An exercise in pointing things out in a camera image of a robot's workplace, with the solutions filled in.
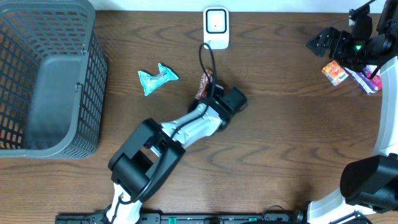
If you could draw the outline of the purple pad package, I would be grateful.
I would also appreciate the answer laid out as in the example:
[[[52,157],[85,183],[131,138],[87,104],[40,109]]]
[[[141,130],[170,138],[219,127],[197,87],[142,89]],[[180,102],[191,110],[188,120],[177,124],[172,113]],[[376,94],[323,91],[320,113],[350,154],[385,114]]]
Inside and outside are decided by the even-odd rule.
[[[372,95],[377,93],[379,90],[382,90],[380,72],[377,72],[373,79],[369,79],[376,68],[377,67],[375,65],[367,65],[363,69],[365,75],[361,72],[354,72],[348,68],[344,68],[344,70],[367,95]]]

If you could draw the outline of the teal wipes packet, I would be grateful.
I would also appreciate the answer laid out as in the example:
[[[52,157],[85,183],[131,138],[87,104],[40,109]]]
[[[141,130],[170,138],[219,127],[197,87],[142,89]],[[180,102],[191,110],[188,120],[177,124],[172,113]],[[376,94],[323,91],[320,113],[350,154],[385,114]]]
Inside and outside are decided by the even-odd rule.
[[[169,67],[158,63],[159,74],[151,75],[145,71],[138,71],[140,83],[144,90],[144,95],[149,96],[156,89],[169,81],[176,81],[179,79],[178,75]]]

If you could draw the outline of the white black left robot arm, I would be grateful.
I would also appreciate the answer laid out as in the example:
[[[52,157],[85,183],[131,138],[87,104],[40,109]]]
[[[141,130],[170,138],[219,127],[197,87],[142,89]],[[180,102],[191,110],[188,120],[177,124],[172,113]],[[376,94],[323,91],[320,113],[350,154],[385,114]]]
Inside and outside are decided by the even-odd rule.
[[[186,149],[225,129],[247,102],[229,91],[207,97],[185,116],[167,123],[144,120],[108,163],[114,198],[104,214],[107,223],[137,223],[142,204],[164,184]]]

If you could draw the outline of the orange tissue packet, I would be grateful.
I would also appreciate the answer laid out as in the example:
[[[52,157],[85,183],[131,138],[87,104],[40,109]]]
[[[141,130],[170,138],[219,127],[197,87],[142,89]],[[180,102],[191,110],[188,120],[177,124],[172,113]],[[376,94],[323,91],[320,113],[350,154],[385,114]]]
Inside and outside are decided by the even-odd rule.
[[[349,77],[345,70],[340,67],[335,60],[322,68],[322,74],[324,74],[334,86],[339,85]]]

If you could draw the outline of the red orange snack wrapper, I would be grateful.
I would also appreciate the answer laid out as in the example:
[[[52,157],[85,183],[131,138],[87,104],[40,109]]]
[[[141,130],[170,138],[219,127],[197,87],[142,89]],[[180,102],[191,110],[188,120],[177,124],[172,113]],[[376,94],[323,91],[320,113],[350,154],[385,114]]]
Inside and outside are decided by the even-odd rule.
[[[210,95],[211,84],[213,81],[213,72],[209,69],[205,70],[205,73],[201,76],[199,89],[195,95],[196,100],[202,100]]]

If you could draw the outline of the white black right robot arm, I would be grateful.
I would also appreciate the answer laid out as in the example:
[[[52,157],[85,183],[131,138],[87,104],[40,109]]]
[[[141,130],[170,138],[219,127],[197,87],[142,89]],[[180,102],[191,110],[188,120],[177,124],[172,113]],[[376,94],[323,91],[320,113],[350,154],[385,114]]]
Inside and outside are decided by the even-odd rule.
[[[307,205],[303,223],[369,223],[369,215],[397,211],[397,1],[385,1],[376,28],[369,13],[368,2],[350,9],[351,31],[326,27],[306,43],[354,72],[375,66],[368,78],[380,75],[382,100],[371,156],[349,163],[340,186]]]

